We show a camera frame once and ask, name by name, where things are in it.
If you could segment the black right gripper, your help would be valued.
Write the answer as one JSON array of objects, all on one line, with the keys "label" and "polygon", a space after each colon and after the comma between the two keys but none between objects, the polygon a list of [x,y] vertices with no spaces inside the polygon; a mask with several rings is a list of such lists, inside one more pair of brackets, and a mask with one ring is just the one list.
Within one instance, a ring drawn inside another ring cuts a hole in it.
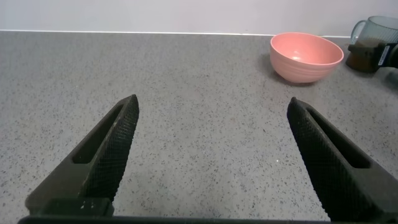
[{"label": "black right gripper", "polygon": [[355,58],[377,64],[379,67],[397,68],[397,43],[379,44],[376,47],[350,44],[348,50]]}]

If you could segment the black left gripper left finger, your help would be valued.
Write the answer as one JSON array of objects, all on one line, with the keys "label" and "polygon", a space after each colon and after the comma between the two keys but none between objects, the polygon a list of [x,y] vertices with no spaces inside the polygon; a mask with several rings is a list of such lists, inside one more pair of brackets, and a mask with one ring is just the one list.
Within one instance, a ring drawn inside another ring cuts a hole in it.
[{"label": "black left gripper left finger", "polygon": [[30,215],[112,216],[138,119],[136,95],[117,102],[28,196]]}]

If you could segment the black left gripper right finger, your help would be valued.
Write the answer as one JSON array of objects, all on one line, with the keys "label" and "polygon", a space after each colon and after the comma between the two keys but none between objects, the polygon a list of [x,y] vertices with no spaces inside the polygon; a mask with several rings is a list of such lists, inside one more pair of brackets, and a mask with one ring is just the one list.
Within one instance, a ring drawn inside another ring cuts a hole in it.
[{"label": "black left gripper right finger", "polygon": [[292,98],[287,118],[331,221],[397,221],[397,179],[392,174],[306,102]]}]

